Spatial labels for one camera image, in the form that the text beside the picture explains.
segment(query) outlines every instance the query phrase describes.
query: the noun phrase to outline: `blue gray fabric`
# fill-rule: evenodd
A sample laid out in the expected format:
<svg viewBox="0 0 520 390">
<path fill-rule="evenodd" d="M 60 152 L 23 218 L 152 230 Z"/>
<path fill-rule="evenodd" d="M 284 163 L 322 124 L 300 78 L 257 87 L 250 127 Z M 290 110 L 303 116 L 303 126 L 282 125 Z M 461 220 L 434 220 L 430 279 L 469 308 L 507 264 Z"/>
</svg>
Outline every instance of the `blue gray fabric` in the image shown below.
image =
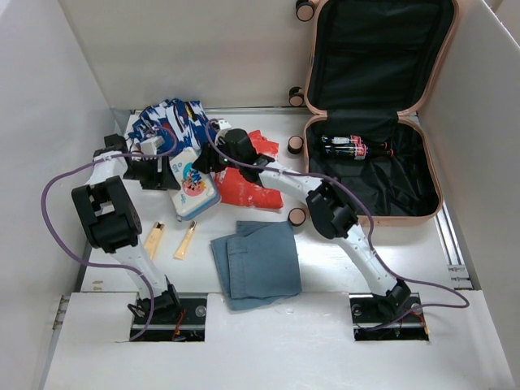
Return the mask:
<svg viewBox="0 0 520 390">
<path fill-rule="evenodd" d="M 289 222 L 238 221 L 236 234 L 212 240 L 211 248 L 232 310 L 250 310 L 301 293 Z"/>
</svg>

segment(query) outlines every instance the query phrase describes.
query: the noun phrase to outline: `rose gold suitcase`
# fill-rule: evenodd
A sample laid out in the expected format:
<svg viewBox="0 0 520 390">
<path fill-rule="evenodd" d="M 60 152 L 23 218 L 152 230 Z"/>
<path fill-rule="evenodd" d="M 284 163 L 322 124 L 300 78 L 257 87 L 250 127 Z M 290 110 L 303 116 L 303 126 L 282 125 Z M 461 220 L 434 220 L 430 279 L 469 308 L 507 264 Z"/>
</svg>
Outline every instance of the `rose gold suitcase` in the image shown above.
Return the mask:
<svg viewBox="0 0 520 390">
<path fill-rule="evenodd" d="M 427 139 L 413 117 L 448 49 L 457 0 L 299 0 L 297 16 L 314 17 L 305 92 L 289 92 L 292 105 L 305 102 L 314 114 L 304 131 L 307 171 L 339 178 L 377 224 L 424 223 L 439 211 L 443 196 Z M 322 135 L 386 141 L 395 156 L 329 158 Z"/>
</svg>

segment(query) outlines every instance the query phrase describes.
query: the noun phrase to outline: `suitcase wheel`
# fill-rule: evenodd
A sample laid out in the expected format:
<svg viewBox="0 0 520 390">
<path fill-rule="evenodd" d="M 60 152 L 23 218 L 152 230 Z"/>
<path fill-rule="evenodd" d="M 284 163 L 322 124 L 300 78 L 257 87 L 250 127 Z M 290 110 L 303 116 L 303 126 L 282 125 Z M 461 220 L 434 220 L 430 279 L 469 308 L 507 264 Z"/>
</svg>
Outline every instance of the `suitcase wheel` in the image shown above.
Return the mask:
<svg viewBox="0 0 520 390">
<path fill-rule="evenodd" d="M 296 1 L 296 17 L 302 22 L 308 22 L 314 16 L 316 5 L 306 0 Z"/>
<path fill-rule="evenodd" d="M 293 107 L 303 106 L 303 93 L 300 87 L 292 87 L 289 90 L 289 104 Z"/>
</svg>

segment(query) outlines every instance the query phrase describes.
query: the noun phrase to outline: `open suitcase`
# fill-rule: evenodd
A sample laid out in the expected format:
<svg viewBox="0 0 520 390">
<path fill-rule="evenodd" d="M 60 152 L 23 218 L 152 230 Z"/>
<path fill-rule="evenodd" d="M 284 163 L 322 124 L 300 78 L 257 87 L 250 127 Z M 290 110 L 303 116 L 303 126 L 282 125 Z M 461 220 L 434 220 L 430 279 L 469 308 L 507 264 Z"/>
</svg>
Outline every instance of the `open suitcase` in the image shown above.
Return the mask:
<svg viewBox="0 0 520 390">
<path fill-rule="evenodd" d="M 380 225 L 424 223 L 443 197 L 414 117 L 448 49 L 457 0 L 317 1 L 297 3 L 299 19 L 314 14 L 314 37 L 305 92 L 295 87 L 289 99 L 314 114 L 304 131 L 306 169 L 339 178 Z M 322 135 L 386 141 L 395 156 L 332 158 Z"/>
</svg>

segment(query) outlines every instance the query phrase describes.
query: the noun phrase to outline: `purple cable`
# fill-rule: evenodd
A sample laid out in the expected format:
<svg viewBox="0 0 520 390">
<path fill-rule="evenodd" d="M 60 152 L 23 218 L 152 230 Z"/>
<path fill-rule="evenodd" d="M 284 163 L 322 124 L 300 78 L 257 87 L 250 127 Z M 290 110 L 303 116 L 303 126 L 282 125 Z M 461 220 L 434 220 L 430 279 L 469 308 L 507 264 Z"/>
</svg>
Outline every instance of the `purple cable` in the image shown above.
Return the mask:
<svg viewBox="0 0 520 390">
<path fill-rule="evenodd" d="M 124 264 L 100 264 L 95 262 L 89 262 L 88 260 L 84 260 L 74 252 L 70 250 L 70 248 L 63 242 L 59 234 L 56 232 L 56 229 L 54 229 L 53 224 L 50 222 L 49 213 L 47 211 L 47 196 L 49 194 L 50 188 L 53 186 L 54 183 L 56 183 L 58 180 L 64 179 L 68 176 L 75 175 L 78 172 L 81 172 L 87 168 L 93 167 L 99 163 L 104 162 L 106 159 L 112 159 L 112 158 L 122 158 L 122 157 L 139 157 L 139 158 L 159 158 L 159 157 L 166 157 L 171 152 L 173 152 L 177 146 L 177 138 L 175 134 L 169 129 L 169 128 L 163 128 L 164 130 L 167 130 L 173 138 L 173 146 L 168 151 L 162 153 L 162 154 L 133 154 L 133 153 L 121 153 L 121 154 L 114 154 L 107 158 L 100 158 L 98 160 L 94 160 L 92 162 L 89 162 L 88 164 L 85 164 L 79 168 L 76 168 L 72 171 L 62 173 L 61 175 L 55 176 L 53 179 L 47 183 L 47 185 L 43 188 L 43 192 L 41 193 L 41 214 L 43 216 L 43 220 L 45 222 L 45 225 L 47 226 L 47 229 L 49 229 L 50 235 L 54 238 L 58 246 L 65 252 L 70 258 L 81 264 L 85 267 L 95 267 L 95 268 L 119 268 L 131 272 L 135 272 L 139 275 L 139 277 L 142 279 L 142 281 L 146 284 L 146 287 L 148 288 L 149 295 L 150 295 L 150 305 L 149 305 L 149 314 L 148 318 L 146 319 L 145 326 L 133 337 L 130 338 L 130 341 L 134 341 L 141 337 L 148 327 L 150 326 L 150 323 L 152 321 L 152 317 L 154 316 L 154 310 L 155 310 L 155 302 L 154 302 L 154 290 L 152 289 L 152 285 L 150 282 L 146 279 L 146 277 L 142 274 L 141 270 L 133 267 L 133 266 L 126 266 Z"/>
<path fill-rule="evenodd" d="M 208 125 L 206 125 L 205 131 L 206 131 L 206 136 L 208 138 L 208 141 L 210 142 L 210 144 L 213 147 L 213 149 L 215 149 L 217 151 L 217 153 L 220 154 L 220 156 L 222 156 L 223 158 L 227 159 L 231 163 L 236 164 L 239 167 L 246 167 L 246 168 L 258 169 L 258 170 L 263 170 L 263 171 L 278 172 L 280 174 L 288 175 L 288 176 L 315 177 L 315 178 L 318 178 L 318 179 L 326 180 L 329 183 L 334 184 L 335 186 L 337 186 L 339 189 L 341 189 L 343 192 L 345 192 L 347 195 L 349 195 L 349 197 L 359 206 L 359 208 L 363 211 L 363 213 L 365 213 L 366 217 L 368 218 L 368 221 L 370 223 L 370 229 L 369 229 L 368 235 L 366 236 L 366 238 L 368 240 L 368 245 L 370 246 L 370 249 L 374 252 L 375 258 L 377 258 L 379 263 L 381 263 L 381 266 L 384 268 L 384 270 L 386 272 L 388 272 L 388 274 L 392 275 L 396 279 L 404 280 L 405 282 L 409 282 L 409 283 L 413 283 L 413 284 L 422 284 L 422 285 L 425 285 L 425 286 L 431 286 L 431 287 L 436 287 L 436 288 L 443 289 L 443 290 L 448 291 L 448 292 L 450 292 L 452 294 L 455 294 L 457 297 L 461 298 L 465 302 L 463 305 L 450 305 L 450 304 L 446 304 L 446 303 L 425 303 L 425 304 L 417 305 L 413 309 L 406 310 L 399 317 L 393 319 L 392 321 L 390 321 L 388 323 L 381 324 L 381 325 L 378 325 L 376 327 L 365 327 L 365 328 L 363 328 L 363 330 L 365 330 L 365 331 L 378 331 L 380 329 L 384 329 L 384 328 L 388 327 L 389 325 L 392 325 L 393 323 L 401 321 L 404 317 L 406 317 L 412 311 L 413 312 L 417 312 L 418 309 L 422 309 L 422 308 L 425 308 L 425 307 L 448 307 L 448 308 L 453 308 L 453 309 L 465 309 L 466 307 L 469 307 L 470 302 L 467 300 L 467 298 L 464 297 L 462 294 L 460 294 L 458 291 L 454 290 L 453 288 L 449 288 L 449 287 L 443 286 L 442 284 L 438 284 L 438 283 L 434 283 L 434 282 L 427 282 L 427 281 L 424 281 L 424 280 L 416 280 L 416 279 L 406 278 L 406 277 L 401 276 L 401 275 L 397 274 L 396 272 L 394 272 L 386 264 L 386 262 L 384 262 L 384 260 L 379 256 L 379 254 L 375 250 L 374 244 L 372 243 L 372 234 L 374 233 L 374 225 L 375 225 L 374 224 L 374 219 L 372 218 L 372 214 L 366 208 L 366 206 L 363 204 L 363 202 L 361 200 L 359 200 L 359 198 L 356 197 L 356 195 L 354 195 L 352 191 L 350 191 L 342 183 L 340 183 L 340 181 L 338 181 L 338 180 L 336 180 L 336 179 L 334 179 L 334 178 L 332 178 L 330 176 L 324 175 L 322 173 L 299 173 L 299 172 L 282 171 L 282 170 L 279 170 L 279 169 L 276 169 L 276 168 L 272 168 L 272 167 L 257 167 L 257 166 L 251 165 L 251 164 L 247 164 L 245 162 L 237 161 L 234 158 L 230 158 L 229 156 L 227 156 L 211 140 L 210 134 L 208 132 L 208 127 L 209 127 L 209 123 L 208 123 Z"/>
</svg>

